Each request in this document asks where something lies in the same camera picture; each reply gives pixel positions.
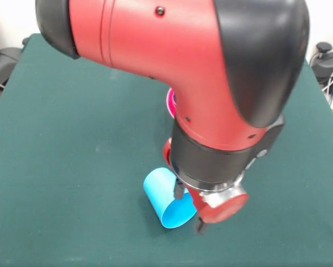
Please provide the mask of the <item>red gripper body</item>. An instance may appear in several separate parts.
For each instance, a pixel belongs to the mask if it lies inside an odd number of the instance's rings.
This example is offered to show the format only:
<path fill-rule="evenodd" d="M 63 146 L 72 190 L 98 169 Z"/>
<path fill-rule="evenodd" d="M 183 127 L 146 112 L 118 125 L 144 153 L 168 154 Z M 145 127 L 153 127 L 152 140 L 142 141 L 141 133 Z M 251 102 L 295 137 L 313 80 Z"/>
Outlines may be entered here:
<path fill-rule="evenodd" d="M 182 181 L 207 224 L 228 219 L 247 202 L 241 181 L 249 155 L 249 149 L 222 151 L 183 137 L 169 138 L 163 147 L 167 165 Z"/>

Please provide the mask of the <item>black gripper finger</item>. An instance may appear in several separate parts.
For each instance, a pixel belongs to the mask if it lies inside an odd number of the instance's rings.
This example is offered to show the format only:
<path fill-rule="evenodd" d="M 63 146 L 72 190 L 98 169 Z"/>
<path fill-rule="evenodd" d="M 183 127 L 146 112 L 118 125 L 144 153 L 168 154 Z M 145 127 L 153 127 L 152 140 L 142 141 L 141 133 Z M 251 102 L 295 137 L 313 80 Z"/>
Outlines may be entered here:
<path fill-rule="evenodd" d="M 208 228 L 208 224 L 205 223 L 202 219 L 202 217 L 200 217 L 199 215 L 197 216 L 196 222 L 195 222 L 195 233 L 197 233 L 198 235 L 205 235 L 207 228 Z"/>
<path fill-rule="evenodd" d="M 176 200 L 181 200 L 184 195 L 184 185 L 180 179 L 175 180 L 175 186 L 173 190 L 173 197 Z"/>

